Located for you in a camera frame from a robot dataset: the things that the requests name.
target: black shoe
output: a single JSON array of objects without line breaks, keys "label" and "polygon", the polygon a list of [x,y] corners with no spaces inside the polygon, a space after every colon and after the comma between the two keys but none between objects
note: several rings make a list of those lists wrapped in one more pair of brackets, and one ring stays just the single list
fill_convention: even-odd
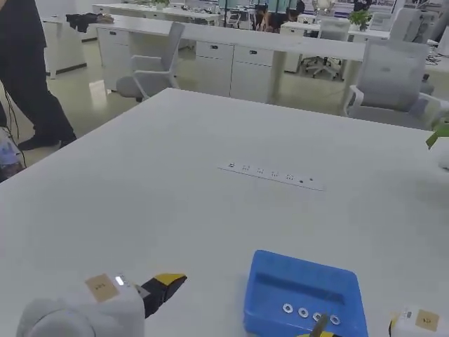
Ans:
[{"label": "black shoe", "polygon": [[28,151],[38,149],[40,147],[52,147],[57,144],[58,140],[52,137],[34,135],[29,140],[19,143],[18,148],[20,151]]},{"label": "black shoe", "polygon": [[73,143],[76,140],[76,136],[73,135],[73,137],[66,139],[66,140],[61,140],[61,145],[59,146],[60,149],[62,149],[64,146],[67,146],[70,143]]}]

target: robotic arm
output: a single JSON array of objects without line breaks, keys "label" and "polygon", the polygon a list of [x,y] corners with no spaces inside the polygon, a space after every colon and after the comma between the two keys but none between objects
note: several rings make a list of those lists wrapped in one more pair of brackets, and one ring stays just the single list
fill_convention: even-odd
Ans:
[{"label": "robotic arm", "polygon": [[65,297],[32,301],[16,337],[144,337],[145,319],[186,279],[162,274],[136,286],[123,274],[93,277]]}]

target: tiled floor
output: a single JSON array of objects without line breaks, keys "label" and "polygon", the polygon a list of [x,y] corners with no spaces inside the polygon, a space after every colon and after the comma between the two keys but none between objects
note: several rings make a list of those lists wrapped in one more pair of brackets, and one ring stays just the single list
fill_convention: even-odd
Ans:
[{"label": "tiled floor", "polygon": [[[76,134],[83,136],[117,115],[129,110],[135,104],[134,100],[122,98],[117,93],[106,92],[102,81],[100,53],[96,41],[83,45],[88,67],[82,70],[58,75],[57,79],[49,79],[52,93],[60,99],[66,115],[72,123]],[[178,66],[178,81],[182,89],[196,90],[196,80],[199,75],[195,71],[194,52],[180,52]],[[448,78],[444,75],[432,75],[437,81],[436,96],[444,98],[444,88],[448,86]],[[337,114],[337,106],[342,96],[343,83],[326,79],[310,79],[297,74],[285,73],[281,81],[280,97],[277,105],[298,109]],[[6,107],[3,93],[0,100]],[[32,126],[18,111],[18,126],[20,139],[32,136]],[[38,149],[26,152],[27,164],[56,151],[56,148]]]}]

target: electrical outlet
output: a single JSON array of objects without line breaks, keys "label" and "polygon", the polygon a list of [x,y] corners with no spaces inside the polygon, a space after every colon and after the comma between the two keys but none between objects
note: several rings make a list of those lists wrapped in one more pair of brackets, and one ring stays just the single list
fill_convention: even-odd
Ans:
[{"label": "electrical outlet", "polygon": [[276,170],[262,168],[256,165],[237,164],[233,161],[229,162],[228,164],[225,164],[224,166],[219,166],[218,168],[226,171],[241,173],[246,176],[264,178],[284,184],[310,188],[312,190],[318,191],[324,190],[324,186],[322,186],[322,184],[317,182],[314,178],[306,177],[300,174],[279,173],[279,171]]}]

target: metal washer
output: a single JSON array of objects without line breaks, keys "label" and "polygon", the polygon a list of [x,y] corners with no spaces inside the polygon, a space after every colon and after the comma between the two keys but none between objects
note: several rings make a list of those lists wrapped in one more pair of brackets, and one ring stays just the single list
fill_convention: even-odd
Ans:
[{"label": "metal washer", "polygon": [[284,312],[291,314],[293,312],[293,306],[290,303],[285,303],[282,307]]},{"label": "metal washer", "polygon": [[314,321],[317,322],[320,320],[321,314],[319,312],[315,312],[313,318],[314,318]]},{"label": "metal washer", "polygon": [[302,318],[308,318],[309,316],[309,311],[307,311],[306,308],[299,308],[297,310],[297,313],[299,314],[299,316],[301,316]]},{"label": "metal washer", "polygon": [[341,323],[340,318],[338,318],[335,315],[330,316],[330,322],[334,325],[340,325],[340,323]]}]

